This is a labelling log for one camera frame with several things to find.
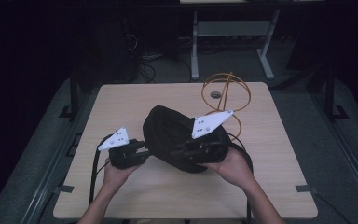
person's right hand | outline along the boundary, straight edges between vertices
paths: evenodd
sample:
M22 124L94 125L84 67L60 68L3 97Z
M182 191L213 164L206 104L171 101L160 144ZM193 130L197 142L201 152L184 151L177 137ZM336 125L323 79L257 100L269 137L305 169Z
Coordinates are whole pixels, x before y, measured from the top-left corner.
M239 151L231 147L228 149L228 154L224 160L200 165L216 171L228 183L241 189L245 188L247 183L255 180L246 160Z

table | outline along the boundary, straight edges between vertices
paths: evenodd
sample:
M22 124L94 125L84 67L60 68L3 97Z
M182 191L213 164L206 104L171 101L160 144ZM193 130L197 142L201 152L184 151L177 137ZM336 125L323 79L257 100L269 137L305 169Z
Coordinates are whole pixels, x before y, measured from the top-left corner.
M240 140L253 159L256 179L283 217L316 217L310 193L296 191L296 186L307 183L267 85L247 84L252 101L235 115L242 123ZM221 91L222 85L210 84L205 92ZM125 126L130 138L144 140L142 126L155 105L165 105L188 117L205 115L212 109L202 101L201 88L201 83L102 86L64 182L74 189L72 193L61 192L54 216L77 218L86 211L95 148L105 136ZM229 90L227 106L235 109L245 104L244 89L231 84ZM239 126L230 118L224 127L236 133ZM103 151L99 167L107 157L108 152ZM103 172L97 178L95 195L102 182ZM114 197L106 217L244 218L246 197L212 171L188 174L150 157Z

gray floor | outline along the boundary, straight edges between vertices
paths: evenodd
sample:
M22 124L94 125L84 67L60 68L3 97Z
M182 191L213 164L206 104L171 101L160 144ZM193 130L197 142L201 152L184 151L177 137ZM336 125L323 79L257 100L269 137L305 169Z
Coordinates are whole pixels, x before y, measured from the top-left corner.
M297 73L285 70L292 46L291 42L277 41L271 44L268 59L276 75L274 80L265 78L256 56L255 44L242 50L201 54L199 82L215 73L233 72L248 82L262 81L269 86L277 85ZM183 54L182 59L189 64L190 54ZM164 59L149 65L156 69L157 83L189 80L188 67L181 61ZM339 130L342 133L358 160L358 105L349 89L337 81L336 105L342 105L350 119L331 124L319 104L324 92L308 93L305 88L308 80L308 77L303 78L284 91L271 91L271 94L308 184L316 188L351 223L358 223L358 181L334 132ZM133 83L145 83L145 79L138 76ZM0 195L0 224L38 223L39 218L39 223L75 221L53 216L58 194L51 192L69 169L72 157L66 156L66 153L76 134L83 132L97 94L98 88L91 94L80 92L80 112L73 122L69 122L68 119L59 118L62 108L70 104L69 82L62 84ZM48 179L46 185L42 182L45 179ZM287 223L345 223L320 198L315 196L314 200L319 211L316 218L288 219ZM120 220L105 222L120 223Z

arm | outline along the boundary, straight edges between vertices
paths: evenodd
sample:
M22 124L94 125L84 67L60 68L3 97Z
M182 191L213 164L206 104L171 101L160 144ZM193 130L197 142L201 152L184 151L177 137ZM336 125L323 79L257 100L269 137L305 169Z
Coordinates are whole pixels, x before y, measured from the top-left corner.
M257 223L284 223L264 190L261 189L255 180L246 160L240 152L230 148L223 161L202 165L216 171L228 183L238 186L243 190L252 207Z
M113 167L112 164L107 164L104 168L103 185L101 186L100 191L77 223L101 223L107 206L113 196L115 196L118 189L120 189L120 187L127 181L129 175L138 167L139 166L132 166L125 170L119 170L118 168Z

light wood table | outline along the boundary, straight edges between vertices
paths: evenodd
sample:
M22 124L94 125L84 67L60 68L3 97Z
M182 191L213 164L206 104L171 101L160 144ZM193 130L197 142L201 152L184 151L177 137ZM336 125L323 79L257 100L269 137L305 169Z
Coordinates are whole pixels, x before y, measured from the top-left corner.
M252 157L255 177L283 217L316 217L317 208L309 192L297 192L306 185L277 108L264 83L247 83L251 103L234 114L241 120L240 140ZM205 90L221 91L223 83ZM188 117L203 116L212 109L201 98L201 83L106 85L101 87L89 116L76 155L64 182L72 193L61 192L54 209L58 218L81 217L88 207L90 175L95 150L110 133L125 126L130 138L144 140L142 127L155 105L164 105ZM231 84L227 108L236 109L247 94ZM239 129L234 118L224 125L229 133ZM103 151L99 167L108 152ZM103 182L96 181L95 195ZM246 197L212 171L201 174L182 172L155 157L135 171L110 203L106 217L114 218L244 218Z

